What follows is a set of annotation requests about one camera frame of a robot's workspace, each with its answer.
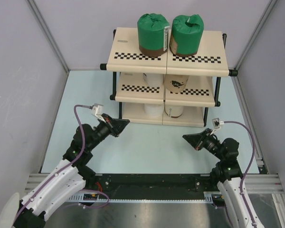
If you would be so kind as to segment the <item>cream paper roll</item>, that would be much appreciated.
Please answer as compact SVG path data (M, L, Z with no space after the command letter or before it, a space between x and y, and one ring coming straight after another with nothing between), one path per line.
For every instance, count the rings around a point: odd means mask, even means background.
M181 105L165 105L164 110L170 118L179 118L183 114L184 106L181 106Z

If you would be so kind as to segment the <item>unwrapped white paper roll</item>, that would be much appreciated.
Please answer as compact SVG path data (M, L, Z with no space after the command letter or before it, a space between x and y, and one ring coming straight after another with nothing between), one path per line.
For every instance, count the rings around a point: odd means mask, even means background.
M164 104L144 104L144 111L148 117L160 117L164 111Z

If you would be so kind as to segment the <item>beige three-tier shelf rack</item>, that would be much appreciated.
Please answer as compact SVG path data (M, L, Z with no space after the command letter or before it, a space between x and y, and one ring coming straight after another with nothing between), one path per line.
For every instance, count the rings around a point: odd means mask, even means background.
M204 31L197 54L180 57L170 50L158 57L139 50L136 28L119 27L101 70L113 73L111 100L119 117L138 124L205 127L208 111L220 106L223 77L237 76L225 53L227 35Z

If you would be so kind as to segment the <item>brown paper roll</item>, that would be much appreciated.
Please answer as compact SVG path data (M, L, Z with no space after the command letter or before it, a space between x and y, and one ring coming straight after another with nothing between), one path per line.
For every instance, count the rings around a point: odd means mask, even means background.
M164 87L173 93L178 93L186 88L189 76L166 74L164 78Z

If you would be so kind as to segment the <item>green roll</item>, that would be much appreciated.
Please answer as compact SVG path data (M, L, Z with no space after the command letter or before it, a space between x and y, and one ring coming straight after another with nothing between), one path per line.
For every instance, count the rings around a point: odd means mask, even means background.
M204 31L204 22L199 14L178 15L171 28L170 51L180 57L193 56L198 52Z
M159 57L168 48L170 24L162 14L146 13L137 21L139 50L149 57Z

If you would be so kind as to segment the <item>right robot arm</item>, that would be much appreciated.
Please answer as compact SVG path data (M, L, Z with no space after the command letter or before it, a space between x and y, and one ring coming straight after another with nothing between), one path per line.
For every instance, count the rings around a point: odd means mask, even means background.
M219 159L210 172L209 184L223 196L226 214L234 228L263 228L248 196L245 174L238 163L239 142L226 138L220 142L207 128L201 133L182 136L195 150L206 149Z

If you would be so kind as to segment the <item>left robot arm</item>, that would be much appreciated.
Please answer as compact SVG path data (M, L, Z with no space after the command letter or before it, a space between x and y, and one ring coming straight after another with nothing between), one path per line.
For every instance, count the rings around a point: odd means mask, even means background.
M102 114L98 126L81 124L70 147L54 170L19 202L13 226L43 228L52 214L75 193L95 186L95 172L87 166L92 150L109 135L118 137L130 123Z

